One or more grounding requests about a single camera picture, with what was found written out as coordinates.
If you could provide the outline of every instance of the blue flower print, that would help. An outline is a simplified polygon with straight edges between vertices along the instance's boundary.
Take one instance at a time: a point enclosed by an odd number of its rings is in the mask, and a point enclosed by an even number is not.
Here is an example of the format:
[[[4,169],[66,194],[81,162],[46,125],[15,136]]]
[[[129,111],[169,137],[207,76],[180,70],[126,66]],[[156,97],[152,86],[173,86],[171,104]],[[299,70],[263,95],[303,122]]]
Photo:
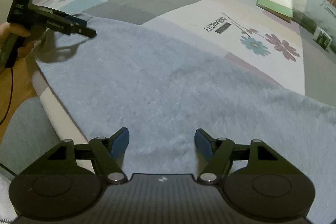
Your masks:
[[[253,50],[255,54],[260,54],[262,56],[270,54],[268,47],[264,46],[261,41],[257,41],[253,37],[243,37],[240,39],[241,43],[246,46],[247,49]]]

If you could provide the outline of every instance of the hand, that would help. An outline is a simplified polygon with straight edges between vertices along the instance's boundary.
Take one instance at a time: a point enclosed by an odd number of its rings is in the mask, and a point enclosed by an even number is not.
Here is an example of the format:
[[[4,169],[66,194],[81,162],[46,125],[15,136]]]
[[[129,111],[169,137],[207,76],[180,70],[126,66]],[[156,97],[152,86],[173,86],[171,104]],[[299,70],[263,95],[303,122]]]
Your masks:
[[[11,33],[17,34],[20,37],[29,37],[31,35],[31,32],[22,25],[5,22],[0,25],[0,48],[3,47]],[[26,46],[18,48],[18,58],[25,58],[33,48],[33,41],[29,41]]]

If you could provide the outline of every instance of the white towel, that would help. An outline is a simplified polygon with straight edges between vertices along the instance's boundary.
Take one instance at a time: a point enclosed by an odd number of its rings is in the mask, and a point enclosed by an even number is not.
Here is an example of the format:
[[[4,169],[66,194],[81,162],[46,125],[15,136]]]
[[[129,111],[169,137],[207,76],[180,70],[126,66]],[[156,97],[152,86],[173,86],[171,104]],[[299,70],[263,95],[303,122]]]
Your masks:
[[[17,214],[8,195],[10,183],[4,175],[0,174],[0,219],[13,221]]]

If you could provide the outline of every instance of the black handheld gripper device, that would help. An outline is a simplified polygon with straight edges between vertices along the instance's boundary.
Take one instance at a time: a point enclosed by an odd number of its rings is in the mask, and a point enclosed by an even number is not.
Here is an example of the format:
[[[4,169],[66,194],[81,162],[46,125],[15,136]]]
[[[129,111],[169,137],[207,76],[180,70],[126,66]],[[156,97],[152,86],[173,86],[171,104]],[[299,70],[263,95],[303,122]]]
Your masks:
[[[33,0],[13,0],[7,22],[21,24],[30,30],[34,24],[64,34],[78,33],[94,38],[96,31],[86,27],[87,22],[59,10],[33,4]],[[12,68],[16,62],[17,49],[25,43],[25,37],[11,34],[0,52],[0,67]]]
[[[239,145],[202,129],[194,140],[208,161],[197,179],[136,173],[128,179],[116,162],[129,143],[127,128],[88,144],[63,140],[13,179],[13,224],[310,224],[313,183],[263,141]],[[95,173],[76,160],[91,160]],[[248,165],[229,173],[235,160]]]

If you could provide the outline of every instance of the metal pivot screw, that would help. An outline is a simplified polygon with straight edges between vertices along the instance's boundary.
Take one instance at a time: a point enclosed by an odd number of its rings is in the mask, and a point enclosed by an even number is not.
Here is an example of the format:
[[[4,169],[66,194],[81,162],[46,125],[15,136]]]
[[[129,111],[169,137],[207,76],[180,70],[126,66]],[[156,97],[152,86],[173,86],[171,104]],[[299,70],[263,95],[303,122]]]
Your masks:
[[[112,182],[119,182],[119,181],[123,180],[124,177],[125,177],[124,174],[118,173],[118,172],[111,173],[107,176],[107,178]]]
[[[217,176],[213,173],[203,173],[200,178],[205,182],[213,182],[217,179]]]

